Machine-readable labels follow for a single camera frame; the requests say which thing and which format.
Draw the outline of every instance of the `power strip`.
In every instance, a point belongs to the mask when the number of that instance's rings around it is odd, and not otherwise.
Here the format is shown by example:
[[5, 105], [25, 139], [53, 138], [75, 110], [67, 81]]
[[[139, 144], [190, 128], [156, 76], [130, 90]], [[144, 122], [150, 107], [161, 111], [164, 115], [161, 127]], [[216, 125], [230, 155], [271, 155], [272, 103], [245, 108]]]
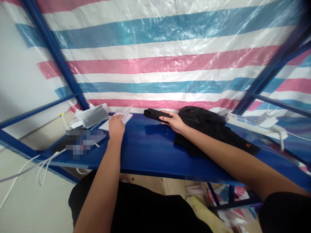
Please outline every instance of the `power strip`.
[[239, 116], [237, 114], [233, 113], [228, 113], [226, 115], [226, 122], [235, 126], [239, 126], [244, 129], [248, 129], [251, 131], [254, 131], [256, 133], [260, 133], [263, 135], [266, 135], [271, 138], [275, 139], [280, 139], [280, 135], [278, 130], [281, 132], [282, 139], [285, 139], [288, 137], [287, 133], [285, 132], [286, 130], [280, 126], [274, 125], [273, 128], [264, 128], [261, 126], [257, 125], [256, 120], [249, 118], [249, 117], [244, 117], [244, 116]]

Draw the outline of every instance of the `person's arm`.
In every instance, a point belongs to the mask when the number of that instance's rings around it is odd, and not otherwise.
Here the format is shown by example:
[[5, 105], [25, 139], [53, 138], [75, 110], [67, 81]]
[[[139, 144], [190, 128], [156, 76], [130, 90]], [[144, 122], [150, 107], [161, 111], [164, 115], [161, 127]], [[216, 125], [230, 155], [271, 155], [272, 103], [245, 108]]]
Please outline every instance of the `person's arm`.
[[188, 127], [177, 114], [162, 112], [172, 116], [172, 118], [161, 116], [161, 120], [169, 123], [162, 124], [169, 125], [176, 133], [191, 141], [230, 175], [251, 188], [263, 201], [276, 192], [310, 196], [303, 188], [249, 153]]
[[109, 121], [108, 146], [83, 204], [74, 233], [110, 232], [117, 200], [121, 143], [125, 130], [122, 117], [123, 115], [113, 116]]

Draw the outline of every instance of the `pink stripe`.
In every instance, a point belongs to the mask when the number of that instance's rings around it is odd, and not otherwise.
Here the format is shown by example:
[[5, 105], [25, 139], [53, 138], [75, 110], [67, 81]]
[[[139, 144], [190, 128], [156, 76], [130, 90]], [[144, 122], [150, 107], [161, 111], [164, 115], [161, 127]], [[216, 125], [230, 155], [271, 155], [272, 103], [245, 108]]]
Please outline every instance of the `pink stripe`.
[[54, 61], [43, 61], [37, 65], [46, 79], [62, 76]]
[[108, 0], [37, 0], [42, 13], [72, 11], [80, 6]]
[[248, 111], [255, 111], [261, 104], [262, 104], [262, 102], [254, 101], [251, 104], [251, 106], [248, 108]]
[[297, 91], [311, 94], [311, 79], [286, 79], [276, 91]]
[[299, 55], [298, 57], [294, 58], [293, 60], [289, 61], [286, 65], [296, 65], [299, 66], [303, 61], [311, 54], [311, 50], [307, 50], [303, 54]]
[[2, 2], [12, 3], [12, 4], [14, 4], [14, 5], [23, 7], [19, 0], [1, 0], [1, 1], [2, 1]]
[[234, 109], [239, 100], [229, 100], [229, 99], [220, 99], [215, 102], [211, 101], [195, 101], [195, 102], [186, 102], [186, 101], [177, 101], [177, 100], [123, 100], [123, 99], [90, 99], [88, 100], [95, 106], [107, 103], [108, 106], [115, 107], [128, 107], [133, 105], [135, 108], [167, 108], [180, 110], [185, 106], [196, 106], [202, 107], [207, 110], [210, 110], [214, 107], [221, 107], [227, 109]]
[[69, 61], [73, 74], [118, 73], [137, 74], [152, 72], [185, 72], [241, 68], [266, 65], [279, 46], [233, 50], [220, 53], [153, 57], [119, 60]]

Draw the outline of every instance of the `black cloth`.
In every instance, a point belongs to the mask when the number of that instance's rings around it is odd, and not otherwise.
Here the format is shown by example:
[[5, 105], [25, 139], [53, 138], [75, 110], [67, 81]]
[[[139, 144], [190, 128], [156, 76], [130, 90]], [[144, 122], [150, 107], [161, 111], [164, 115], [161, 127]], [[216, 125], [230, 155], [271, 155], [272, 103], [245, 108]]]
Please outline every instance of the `black cloth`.
[[[200, 107], [187, 106], [182, 108], [178, 115], [187, 126], [214, 139], [240, 148], [252, 155], [260, 151], [260, 147], [246, 141], [229, 127], [226, 127], [226, 122], [217, 113]], [[180, 134], [176, 134], [174, 143], [187, 149], [190, 155], [207, 157], [199, 148]]]
[[167, 124], [168, 124], [167, 121], [162, 121], [162, 120], [159, 119], [159, 117], [171, 118], [171, 116], [169, 114], [161, 112], [161, 111], [158, 111], [158, 110], [155, 110], [155, 109], [152, 109], [152, 108], [145, 109], [144, 110], [144, 116], [146, 116], [148, 118], [151, 118], [151, 119], [155, 119], [157, 121], [161, 121], [161, 122], [167, 123]]
[[[74, 226], [96, 171], [83, 177], [72, 189], [69, 206]], [[212, 233], [180, 196], [163, 196], [135, 184], [119, 182], [111, 232], [202, 232]]]
[[[69, 206], [74, 226], [92, 185], [90, 172], [72, 189]], [[263, 233], [308, 232], [311, 198], [279, 192], [259, 211]], [[212, 232], [180, 195], [163, 196], [135, 184], [119, 182], [111, 232]]]

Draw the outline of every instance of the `paper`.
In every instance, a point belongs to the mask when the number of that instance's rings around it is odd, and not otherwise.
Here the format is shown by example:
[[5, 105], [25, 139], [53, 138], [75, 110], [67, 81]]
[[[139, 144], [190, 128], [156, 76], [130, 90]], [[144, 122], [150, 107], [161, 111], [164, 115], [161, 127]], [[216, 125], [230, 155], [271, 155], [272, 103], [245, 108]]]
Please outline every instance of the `paper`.
[[[123, 115], [124, 117], [122, 118], [122, 122], [123, 122], [123, 124], [126, 124], [131, 119], [131, 117], [133, 116], [133, 114], [130, 113], [132, 107], [133, 107], [133, 105], [130, 107], [127, 107], [123, 112], [116, 112], [114, 114], [114, 116], [115, 115]], [[99, 129], [109, 131], [109, 121], [110, 121], [110, 119], [108, 121], [106, 121], [104, 124], [102, 124], [99, 127]]]

